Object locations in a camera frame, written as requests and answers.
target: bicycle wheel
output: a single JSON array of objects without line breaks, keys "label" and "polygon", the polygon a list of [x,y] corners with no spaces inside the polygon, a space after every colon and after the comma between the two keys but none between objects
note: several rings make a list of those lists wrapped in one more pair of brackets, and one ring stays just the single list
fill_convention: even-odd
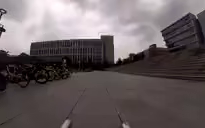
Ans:
[{"label": "bicycle wheel", "polygon": [[35,73],[35,81],[39,84],[46,84],[48,82],[48,73],[45,69],[40,69]]},{"label": "bicycle wheel", "polygon": [[17,83],[21,88],[26,88],[30,83],[30,78],[27,73],[23,73],[21,80]]},{"label": "bicycle wheel", "polygon": [[55,79],[55,72],[53,70],[48,70],[48,81],[53,81]]}]

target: sky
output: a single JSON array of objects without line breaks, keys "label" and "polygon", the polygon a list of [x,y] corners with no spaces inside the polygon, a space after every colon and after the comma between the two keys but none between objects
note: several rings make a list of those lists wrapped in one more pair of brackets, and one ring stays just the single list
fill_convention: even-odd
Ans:
[{"label": "sky", "polygon": [[115,59],[138,53],[151,44],[165,47],[160,31],[205,0],[0,0],[8,11],[0,49],[30,52],[35,41],[100,38],[114,35]]}]

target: road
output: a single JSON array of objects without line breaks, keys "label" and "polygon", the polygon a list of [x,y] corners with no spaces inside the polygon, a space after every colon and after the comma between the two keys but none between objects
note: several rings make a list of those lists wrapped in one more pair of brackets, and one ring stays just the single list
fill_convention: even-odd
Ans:
[{"label": "road", "polygon": [[10,85],[0,94],[0,128],[59,128],[84,90],[70,116],[73,128],[118,128],[115,107],[132,128],[205,128],[204,82],[114,72]]}]

